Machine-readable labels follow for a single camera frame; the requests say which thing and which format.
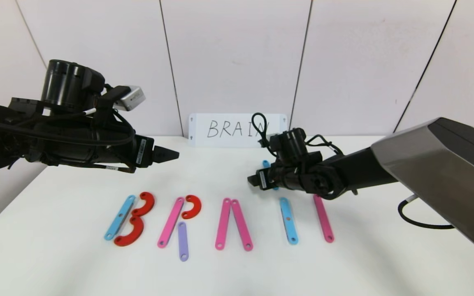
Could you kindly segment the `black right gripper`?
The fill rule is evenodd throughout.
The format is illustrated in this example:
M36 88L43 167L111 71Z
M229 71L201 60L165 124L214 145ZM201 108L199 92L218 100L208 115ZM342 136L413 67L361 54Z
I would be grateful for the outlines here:
M257 170L256 174L248 176L247 180L252 187L259 187L261 190L273 188L300 190L300 172L295 166L272 164L270 167Z

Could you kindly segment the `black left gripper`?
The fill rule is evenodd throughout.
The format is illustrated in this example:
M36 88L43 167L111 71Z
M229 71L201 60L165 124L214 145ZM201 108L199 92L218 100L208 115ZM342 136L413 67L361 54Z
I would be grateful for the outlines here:
M96 129L96 140L120 140L128 137L130 131L129 127ZM153 144L154 140L150 137L134 135L130 142L120 146L98 146L96 163L148 167L152 163L164 163L179 158L179 152L161 146L153 148Z

